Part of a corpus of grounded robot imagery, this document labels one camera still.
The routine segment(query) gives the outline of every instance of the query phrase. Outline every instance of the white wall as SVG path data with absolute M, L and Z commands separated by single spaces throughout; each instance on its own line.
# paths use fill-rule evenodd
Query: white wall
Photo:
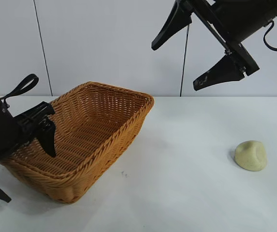
M 267 28 L 243 42 L 258 63 L 259 71 L 239 82 L 214 85 L 195 92 L 192 82 L 224 56 L 224 49 L 197 17 L 192 19 L 182 96 L 277 96 L 277 52 L 269 50 L 263 43 Z M 274 21 L 276 25 L 267 40 L 277 47 L 277 18 Z
M 40 81 L 28 94 L 49 95 L 33 1 L 0 0 L 0 95 L 12 91 L 30 73 Z
M 35 2 L 54 95 L 98 81 L 155 96 L 179 96 L 186 30 L 158 51 L 151 49 L 173 0 Z M 183 96 L 277 96 L 277 52 L 262 42 L 267 28 L 244 42 L 259 71 L 240 82 L 195 92 L 193 80 L 220 60 L 224 51 L 197 17 L 192 19 Z M 277 46 L 277 18 L 275 22 L 268 41 Z M 34 2 L 0 0 L 0 95 L 30 73 L 36 73 L 40 83 L 27 95 L 49 95 Z
M 36 0 L 54 95 L 98 81 L 178 96 L 186 30 L 154 52 L 173 0 Z

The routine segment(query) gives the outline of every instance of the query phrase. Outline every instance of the brown wicker basket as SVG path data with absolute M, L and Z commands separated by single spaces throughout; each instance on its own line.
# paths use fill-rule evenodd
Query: brown wicker basket
M 148 94 L 82 84 L 51 102 L 56 158 L 34 140 L 1 164 L 52 199 L 76 202 L 132 143 L 153 103 Z

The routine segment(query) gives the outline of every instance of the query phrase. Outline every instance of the wicker basket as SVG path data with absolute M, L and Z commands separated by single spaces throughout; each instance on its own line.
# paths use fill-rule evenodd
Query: wicker basket
M 76 202 L 132 143 L 153 103 L 144 93 L 82 84 L 51 102 L 56 158 L 34 140 L 1 164 L 52 199 Z

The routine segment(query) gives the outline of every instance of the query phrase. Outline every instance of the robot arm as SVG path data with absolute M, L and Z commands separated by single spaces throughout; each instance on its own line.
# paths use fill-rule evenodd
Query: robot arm
M 0 98 L 0 160 L 10 156 L 21 146 L 30 144 L 35 138 L 48 155 L 56 156 L 54 146 L 56 126 L 47 117 L 55 113 L 50 104 L 42 102 L 16 117 L 13 117 L 8 111 L 7 98 L 23 94 L 35 87 L 37 83 L 38 77 L 31 74 L 11 93 Z M 10 201 L 10 198 L 1 189 L 0 199 L 6 202 Z
M 195 14 L 225 49 L 225 56 L 210 70 L 198 77 L 193 86 L 199 90 L 215 84 L 239 81 L 259 69 L 241 42 L 262 27 L 272 23 L 264 36 L 268 48 L 277 51 L 266 41 L 277 17 L 277 0 L 175 0 L 162 30 L 152 42 L 152 49 L 160 48 L 170 37 L 192 23 Z

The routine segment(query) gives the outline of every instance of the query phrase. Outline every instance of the white table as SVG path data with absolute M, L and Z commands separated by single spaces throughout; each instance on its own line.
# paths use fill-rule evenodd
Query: white table
M 16 115 L 51 97 L 9 100 Z M 129 149 L 85 196 L 62 205 L 0 166 L 0 232 L 277 232 L 277 98 L 155 98 Z M 265 144 L 261 172 L 234 148 Z

